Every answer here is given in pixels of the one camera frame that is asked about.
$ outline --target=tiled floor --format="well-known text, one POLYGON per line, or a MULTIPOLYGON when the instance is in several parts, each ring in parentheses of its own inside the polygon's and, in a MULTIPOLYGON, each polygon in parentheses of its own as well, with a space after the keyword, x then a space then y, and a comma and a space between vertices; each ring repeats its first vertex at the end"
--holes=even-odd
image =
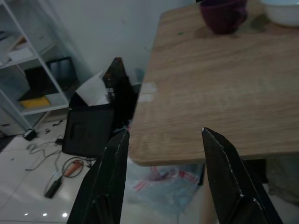
MULTIPOLYGON (((48 158, 38 169, 28 172, 25 169, 33 168, 42 159, 41 153, 29 154, 26 149, 29 144, 42 144, 55 141, 58 136, 64 135, 66 121, 59 126, 53 127, 57 122, 44 123, 38 129, 39 137, 31 142, 22 137, 16 137, 0 153, 0 224, 19 223, 66 223, 67 217, 62 214, 69 214, 80 187, 82 179, 88 168, 84 167, 78 178, 65 179, 62 187, 53 199, 47 199, 44 195, 44 188, 49 178, 55 173, 54 161, 57 155, 48 158)), ((54 143, 43 146, 46 154, 61 149, 54 143)), ((61 154, 58 166, 72 157, 61 154)), ((202 190, 199 189, 186 211, 178 218, 176 214, 165 215, 153 207, 137 200, 125 193, 122 209, 122 224, 198 224, 199 209, 202 197, 202 190)), ((279 215, 284 224, 299 223, 299 208, 284 202, 276 196, 271 196, 279 215)))

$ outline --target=white box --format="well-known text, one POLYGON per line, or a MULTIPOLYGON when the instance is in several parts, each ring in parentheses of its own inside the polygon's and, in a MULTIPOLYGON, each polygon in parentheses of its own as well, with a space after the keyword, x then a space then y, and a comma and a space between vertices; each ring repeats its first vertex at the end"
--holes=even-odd
POLYGON ((9 52, 8 55, 13 61, 19 61, 34 56, 27 43, 22 44, 21 47, 16 46, 15 50, 9 52))
POLYGON ((0 66, 9 61, 8 53, 13 48, 14 43, 15 38, 13 36, 9 36, 8 38, 0 41, 0 66))

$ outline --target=white wall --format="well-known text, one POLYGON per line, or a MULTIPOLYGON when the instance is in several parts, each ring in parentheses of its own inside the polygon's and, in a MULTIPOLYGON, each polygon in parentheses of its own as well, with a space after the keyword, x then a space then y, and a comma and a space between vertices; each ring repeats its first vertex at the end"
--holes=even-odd
POLYGON ((160 14, 195 0, 39 0, 54 31, 77 58, 80 80, 122 57, 132 84, 142 81, 160 14))

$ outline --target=white paper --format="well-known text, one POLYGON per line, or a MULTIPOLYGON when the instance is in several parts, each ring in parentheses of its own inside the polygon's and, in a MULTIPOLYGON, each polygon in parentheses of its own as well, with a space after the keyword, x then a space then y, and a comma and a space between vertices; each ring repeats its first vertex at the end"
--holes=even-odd
POLYGON ((89 106, 107 104, 108 102, 106 99, 107 90, 101 78, 102 72, 88 79, 76 90, 77 94, 89 106))

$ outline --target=metal shelf frame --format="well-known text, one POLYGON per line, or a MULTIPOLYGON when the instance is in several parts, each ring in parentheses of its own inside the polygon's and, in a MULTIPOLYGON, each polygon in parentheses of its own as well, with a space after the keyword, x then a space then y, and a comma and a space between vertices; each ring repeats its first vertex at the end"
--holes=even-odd
POLYGON ((9 1, 9 0, 0 0, 0 7, 4 7, 6 9, 6 11, 8 12, 10 18, 15 23, 16 27, 19 29, 19 32, 26 39, 26 41, 27 41, 30 49, 32 50, 34 56, 23 59, 23 60, 20 60, 20 61, 10 61, 7 64, 1 66, 0 70, 3 69, 3 68, 7 68, 9 66, 18 66, 19 64, 21 64, 23 62, 27 62, 27 61, 30 61, 30 60, 36 60, 37 59, 39 61, 39 63, 42 65, 42 67, 44 68, 47 75, 49 76, 50 80, 53 82, 54 86, 56 87, 56 89, 58 90, 58 93, 60 94, 60 96, 62 98, 62 103, 58 104, 58 105, 49 105, 49 106, 29 108, 29 109, 26 108, 26 109, 21 110, 20 107, 16 106, 14 104, 14 102, 12 102, 11 99, 7 96, 7 94, 3 90, 0 89, 0 94, 8 101, 8 103, 11 105, 13 110, 15 110, 15 112, 21 117, 21 119, 27 125, 27 127, 24 127, 24 129, 33 129, 34 127, 33 127, 32 124, 30 124, 28 122, 28 120, 25 117, 26 115, 37 114, 37 113, 42 113, 42 112, 49 112, 49 111, 53 111, 53 110, 67 108, 68 104, 69 104, 69 100, 66 97, 65 93, 63 92, 63 90, 60 88, 57 80, 52 75, 51 71, 49 70, 48 66, 46 65, 46 62, 41 57, 41 55, 44 52, 46 52, 46 51, 50 50, 51 48, 53 48, 55 46, 55 44, 51 45, 51 46, 48 46, 46 49, 44 49, 41 52, 38 52, 38 50, 34 47, 34 44, 31 42, 29 36, 27 35, 26 30, 23 29, 23 27, 19 23, 17 17, 14 15, 13 10, 11 9, 11 7, 9 5, 9 2, 11 2, 11 1, 9 1))

